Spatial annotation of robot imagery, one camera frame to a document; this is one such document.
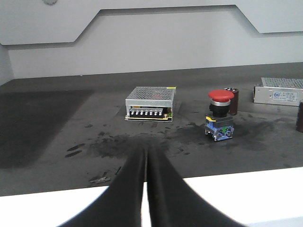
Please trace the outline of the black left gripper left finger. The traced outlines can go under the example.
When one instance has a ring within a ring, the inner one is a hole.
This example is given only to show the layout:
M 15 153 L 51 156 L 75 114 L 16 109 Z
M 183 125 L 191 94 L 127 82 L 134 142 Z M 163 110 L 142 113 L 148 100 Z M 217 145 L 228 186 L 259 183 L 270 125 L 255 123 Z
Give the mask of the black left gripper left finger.
M 140 227 L 146 152 L 139 147 L 109 187 L 62 227 Z

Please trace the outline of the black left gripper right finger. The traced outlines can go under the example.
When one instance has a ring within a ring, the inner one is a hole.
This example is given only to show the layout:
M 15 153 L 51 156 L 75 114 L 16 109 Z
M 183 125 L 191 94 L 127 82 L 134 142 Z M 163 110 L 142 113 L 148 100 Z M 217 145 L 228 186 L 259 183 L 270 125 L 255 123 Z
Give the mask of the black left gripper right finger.
M 165 155 L 166 145 L 149 140 L 147 193 L 153 227 L 241 227 L 201 198 Z

